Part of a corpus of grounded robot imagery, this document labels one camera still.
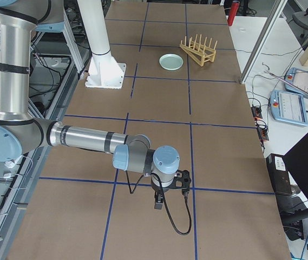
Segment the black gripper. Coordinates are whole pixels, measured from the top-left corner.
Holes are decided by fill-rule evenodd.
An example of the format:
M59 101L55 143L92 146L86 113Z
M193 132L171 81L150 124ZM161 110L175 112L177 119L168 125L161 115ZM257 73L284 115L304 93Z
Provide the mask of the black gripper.
M155 203L154 203L154 208L156 210L161 210L163 207L163 203L165 202L164 194L168 191L168 188L161 188L160 186L156 185L155 183L151 183L151 187L153 188L155 194Z

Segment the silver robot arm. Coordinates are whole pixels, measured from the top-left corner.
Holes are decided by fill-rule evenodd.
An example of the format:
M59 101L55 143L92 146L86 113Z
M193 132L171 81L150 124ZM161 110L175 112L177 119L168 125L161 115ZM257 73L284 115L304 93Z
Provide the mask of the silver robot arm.
M113 166L151 177L155 208L167 206L180 157L171 146L150 148L144 135L124 135L64 125L28 112L30 46L33 30L60 32L62 1L0 1L0 162L42 146L70 146L113 156Z

